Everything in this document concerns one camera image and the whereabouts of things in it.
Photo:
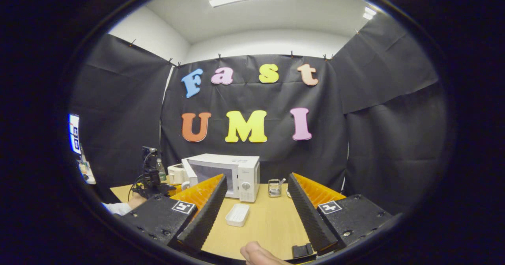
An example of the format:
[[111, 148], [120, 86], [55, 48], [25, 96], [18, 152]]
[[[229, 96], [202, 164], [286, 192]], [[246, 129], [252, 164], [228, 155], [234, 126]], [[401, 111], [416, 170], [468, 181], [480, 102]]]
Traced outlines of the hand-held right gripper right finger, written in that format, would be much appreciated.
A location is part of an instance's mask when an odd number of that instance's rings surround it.
[[296, 173], [289, 175], [288, 191], [319, 256], [361, 243], [400, 218], [361, 194], [344, 196]]

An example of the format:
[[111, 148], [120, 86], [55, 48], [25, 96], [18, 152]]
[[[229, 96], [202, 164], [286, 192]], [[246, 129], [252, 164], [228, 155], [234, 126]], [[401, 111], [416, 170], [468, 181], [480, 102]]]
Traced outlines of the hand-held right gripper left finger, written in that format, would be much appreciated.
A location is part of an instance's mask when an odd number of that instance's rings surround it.
[[227, 192], [227, 177], [218, 174], [176, 195], [157, 194], [118, 218], [159, 244], [200, 251]]

